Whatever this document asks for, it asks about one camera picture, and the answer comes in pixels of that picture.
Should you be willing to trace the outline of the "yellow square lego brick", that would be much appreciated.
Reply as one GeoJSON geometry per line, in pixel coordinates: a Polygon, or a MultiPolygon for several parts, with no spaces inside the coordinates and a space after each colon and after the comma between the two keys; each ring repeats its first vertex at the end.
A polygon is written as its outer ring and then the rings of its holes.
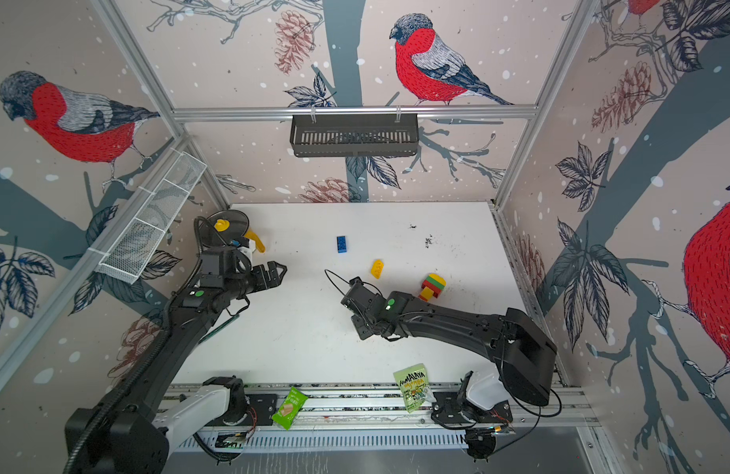
{"type": "Polygon", "coordinates": [[[435,294],[431,288],[422,288],[420,294],[418,294],[418,297],[423,301],[430,301],[432,298],[434,298],[435,294]]]}

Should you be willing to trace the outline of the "red long lego brick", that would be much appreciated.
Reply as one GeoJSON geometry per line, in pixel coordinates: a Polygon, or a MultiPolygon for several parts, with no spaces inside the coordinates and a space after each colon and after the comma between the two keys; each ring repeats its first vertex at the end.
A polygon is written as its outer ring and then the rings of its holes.
{"type": "Polygon", "coordinates": [[[438,286],[434,286],[434,284],[430,284],[430,282],[424,282],[422,284],[420,297],[425,300],[430,300],[431,298],[438,297],[442,292],[442,288],[438,288],[438,286]]]}

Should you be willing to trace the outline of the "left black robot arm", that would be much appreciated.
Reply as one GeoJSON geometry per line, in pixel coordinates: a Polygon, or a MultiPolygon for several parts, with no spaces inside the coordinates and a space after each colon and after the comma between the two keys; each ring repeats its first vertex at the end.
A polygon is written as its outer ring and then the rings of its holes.
{"type": "Polygon", "coordinates": [[[157,409],[187,357],[236,299],[281,286],[288,269],[251,266],[234,246],[203,251],[186,284],[169,300],[163,326],[121,383],[66,422],[66,473],[159,473],[173,450],[214,420],[257,423],[235,376],[212,377],[166,413],[157,409]]]}

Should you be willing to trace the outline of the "green long lego brick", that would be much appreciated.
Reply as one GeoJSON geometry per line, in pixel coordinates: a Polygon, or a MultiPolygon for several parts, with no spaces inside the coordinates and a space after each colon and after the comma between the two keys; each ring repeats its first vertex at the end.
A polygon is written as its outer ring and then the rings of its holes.
{"type": "Polygon", "coordinates": [[[434,278],[433,276],[428,276],[422,284],[423,288],[429,288],[435,297],[438,297],[441,292],[443,292],[444,288],[446,286],[445,280],[443,278],[434,278]]]}

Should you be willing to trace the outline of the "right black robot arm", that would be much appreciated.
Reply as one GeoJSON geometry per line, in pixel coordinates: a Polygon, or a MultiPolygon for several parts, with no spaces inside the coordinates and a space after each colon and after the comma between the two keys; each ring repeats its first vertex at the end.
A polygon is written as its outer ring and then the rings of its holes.
{"type": "Polygon", "coordinates": [[[523,408],[549,405],[556,345],[523,311],[470,313],[437,306],[405,292],[372,292],[360,278],[349,280],[341,304],[352,313],[361,340],[373,336],[389,342],[425,338],[484,357],[489,371],[469,371],[459,390],[438,395],[431,418],[448,430],[510,422],[497,410],[510,401],[523,408]]]}

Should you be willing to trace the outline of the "blue lego brick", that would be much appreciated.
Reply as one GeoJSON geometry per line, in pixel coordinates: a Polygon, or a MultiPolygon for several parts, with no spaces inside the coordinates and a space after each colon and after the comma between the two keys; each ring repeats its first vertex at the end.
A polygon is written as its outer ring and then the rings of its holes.
{"type": "Polygon", "coordinates": [[[344,254],[348,251],[347,241],[345,236],[336,237],[336,248],[339,254],[344,254]]]}

